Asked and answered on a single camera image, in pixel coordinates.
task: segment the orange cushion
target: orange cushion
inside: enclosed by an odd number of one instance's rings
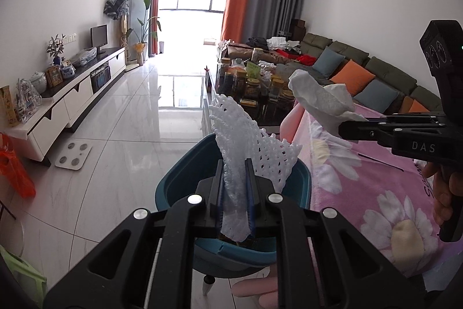
[[[374,74],[351,60],[330,80],[336,84],[346,84],[347,91],[351,96],[355,96],[373,79]]]
[[[405,96],[404,101],[402,102],[402,105],[400,106],[399,113],[408,113],[410,111],[410,108],[415,100],[413,100],[411,97]]]
[[[413,104],[411,104],[411,108],[408,110],[409,113],[421,113],[427,110],[423,105],[418,103],[418,101],[413,100]]]

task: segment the green sofa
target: green sofa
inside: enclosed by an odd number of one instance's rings
[[[415,78],[376,57],[369,58],[369,54],[360,49],[312,33],[307,33],[300,43],[300,50],[303,54],[308,54],[316,58],[323,53],[326,47],[346,57],[330,77],[336,75],[349,60],[353,60],[374,74],[376,79],[386,83],[399,92],[399,96],[397,96],[384,114],[398,113],[406,96],[415,99],[429,111],[443,110],[440,98],[418,85]],[[294,70],[302,69],[308,71],[320,85],[333,83],[329,79],[323,77],[313,67],[305,66],[298,62],[289,62],[286,63],[286,66]]]

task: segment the pink blanket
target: pink blanket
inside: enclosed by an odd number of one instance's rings
[[[283,122],[281,138],[303,146],[299,158],[312,175],[312,210],[337,209],[407,277],[462,250],[462,241],[439,240],[432,188],[412,159],[392,155],[376,142],[336,138],[301,108]],[[356,112],[380,115],[359,105]]]

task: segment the gray curtain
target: gray curtain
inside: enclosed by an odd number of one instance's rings
[[[298,19],[303,0],[248,0],[241,42],[250,37],[270,38],[288,31],[292,19]]]

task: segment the marble floor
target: marble floor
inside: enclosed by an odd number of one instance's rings
[[[210,63],[214,51],[208,49]],[[74,134],[59,136],[48,153],[50,168],[24,162],[35,198],[23,200],[0,176],[0,200],[18,218],[3,214],[0,244],[15,254],[24,249],[22,257],[47,277],[48,289],[134,209],[156,210],[157,184],[203,136],[206,64],[200,57],[162,54],[126,73]],[[55,167],[60,150],[73,139],[92,145],[83,167]],[[254,298],[232,296],[235,279],[217,279],[203,296],[202,277],[193,274],[192,308],[259,308]]]

